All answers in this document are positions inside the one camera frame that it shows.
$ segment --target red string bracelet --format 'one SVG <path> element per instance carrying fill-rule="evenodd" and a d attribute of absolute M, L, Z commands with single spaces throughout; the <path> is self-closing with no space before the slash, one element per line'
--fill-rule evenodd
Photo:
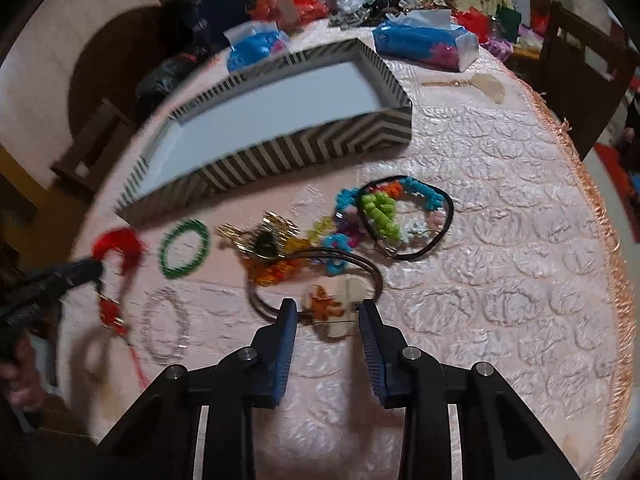
<path fill-rule="evenodd" d="M 136 236 L 136 232 L 133 229 L 115 229 L 101 235 L 95 241 L 92 248 L 92 258 L 102 261 L 109 251 L 118 251 L 122 254 L 120 274 L 122 276 L 129 276 L 140 263 L 144 245 Z M 133 365 L 136 368 L 140 389 L 145 390 L 146 387 L 149 386 L 149 380 L 146 378 L 142 369 L 136 349 L 129 339 L 129 327 L 127 327 L 122 317 L 120 303 L 102 294 L 102 282 L 96 284 L 96 289 L 99 294 L 98 307 L 100 309 L 100 320 L 105 327 L 112 329 L 117 336 L 124 339 L 129 348 Z"/>

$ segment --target metal screw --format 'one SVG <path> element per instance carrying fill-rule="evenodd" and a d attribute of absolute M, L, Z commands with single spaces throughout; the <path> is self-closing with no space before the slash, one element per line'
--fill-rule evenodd
<path fill-rule="evenodd" d="M 258 355 L 258 351 L 250 346 L 245 346 L 238 350 L 238 357 L 241 361 L 251 361 Z"/>
<path fill-rule="evenodd" d="M 422 351 L 415 346 L 407 346 L 402 349 L 402 355 L 407 359 L 411 359 L 411 361 L 419 358 L 422 355 Z"/>
<path fill-rule="evenodd" d="M 164 376 L 168 379 L 178 379 L 182 376 L 183 373 L 184 368 L 182 368 L 180 365 L 172 365 L 164 371 Z"/>
<path fill-rule="evenodd" d="M 484 361 L 480 361 L 476 365 L 476 372 L 478 372 L 480 375 L 488 377 L 492 373 L 494 373 L 494 367 L 492 367 L 489 363 L 485 363 Z"/>

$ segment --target round table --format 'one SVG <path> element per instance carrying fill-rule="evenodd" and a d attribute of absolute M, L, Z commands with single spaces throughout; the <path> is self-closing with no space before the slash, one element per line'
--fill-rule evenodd
<path fill-rule="evenodd" d="M 315 22 L 293 39 L 292 49 L 354 37 L 373 47 L 370 29 L 339 31 Z M 142 127 L 97 195 L 74 257 L 88 254 L 102 232 L 126 225 L 114 208 L 136 158 L 162 117 L 227 75 L 225 61 L 223 53 L 195 73 Z M 418 262 L 391 263 L 364 250 L 385 279 L 383 320 L 443 363 L 494 364 L 578 473 L 598 476 L 618 450 L 630 396 L 632 297 L 617 235 L 567 127 L 483 49 L 461 75 L 402 60 L 386 63 L 414 104 L 413 140 L 401 153 L 381 150 L 265 179 L 159 218 L 140 233 L 147 252 L 122 304 L 146 374 L 154 378 L 163 366 L 145 351 L 140 322 L 149 297 L 163 287 L 176 291 L 189 318 L 182 361 L 189 369 L 215 364 L 247 345 L 265 323 L 248 304 L 238 255 L 219 245 L 215 226 L 249 228 L 269 209 L 308 228 L 332 214 L 341 188 L 409 174 L 447 191 L 456 213 L 444 240 Z M 500 79 L 501 105 L 472 86 L 420 85 L 475 73 Z M 322 105 L 311 89 L 308 97 Z M 196 272 L 169 281 L 159 268 L 158 249 L 185 218 L 209 227 L 212 248 Z M 118 265 L 117 255 L 106 261 L 107 295 L 122 285 Z M 279 304 L 285 295 L 300 293 L 299 285 L 283 283 L 266 289 L 264 297 Z M 62 393 L 99 440 L 140 387 L 126 345 L 100 325 L 95 291 L 79 287 L 64 303 Z M 177 337 L 177 317 L 168 304 L 154 308 L 154 344 L 166 351 Z M 312 328 L 300 326 L 281 405 L 254 412 L 259 478 L 398 475 L 403 413 L 378 405 L 359 336 L 323 342 Z M 455 428 L 454 411 L 451 420 Z M 452 455 L 453 478 L 460 479 L 457 431 Z"/>

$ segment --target gold brooch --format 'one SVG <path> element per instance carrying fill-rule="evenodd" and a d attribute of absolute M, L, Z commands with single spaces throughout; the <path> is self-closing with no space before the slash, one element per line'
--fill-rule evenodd
<path fill-rule="evenodd" d="M 243 256 L 265 262 L 284 256 L 287 240 L 300 234 L 293 222 L 273 211 L 267 211 L 260 225 L 251 231 L 241 231 L 229 224 L 218 226 L 216 231 L 231 240 Z"/>

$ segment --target blue hair tie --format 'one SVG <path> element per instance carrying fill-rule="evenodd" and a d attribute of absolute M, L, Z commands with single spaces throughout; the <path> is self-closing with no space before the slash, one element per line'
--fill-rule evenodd
<path fill-rule="evenodd" d="M 340 249 L 348 253 L 351 252 L 351 247 L 349 247 L 349 237 L 342 233 L 328 235 L 324 238 L 322 244 L 329 249 Z M 336 276 L 337 274 L 341 274 L 346 268 L 347 262 L 345 262 L 344 260 L 328 258 L 326 261 L 326 273 L 329 276 Z"/>
<path fill-rule="evenodd" d="M 356 196 L 358 195 L 359 190 L 359 188 L 353 187 L 351 189 L 343 189 L 338 193 L 335 197 L 335 210 L 338 213 L 342 213 L 347 206 L 356 205 Z"/>
<path fill-rule="evenodd" d="M 424 197 L 424 204 L 422 204 L 422 207 L 426 211 L 436 211 L 442 207 L 444 197 L 439 193 L 436 193 L 425 183 L 415 180 L 410 176 L 400 178 L 398 182 L 402 184 L 402 189 L 404 189 L 405 192 L 421 194 Z"/>

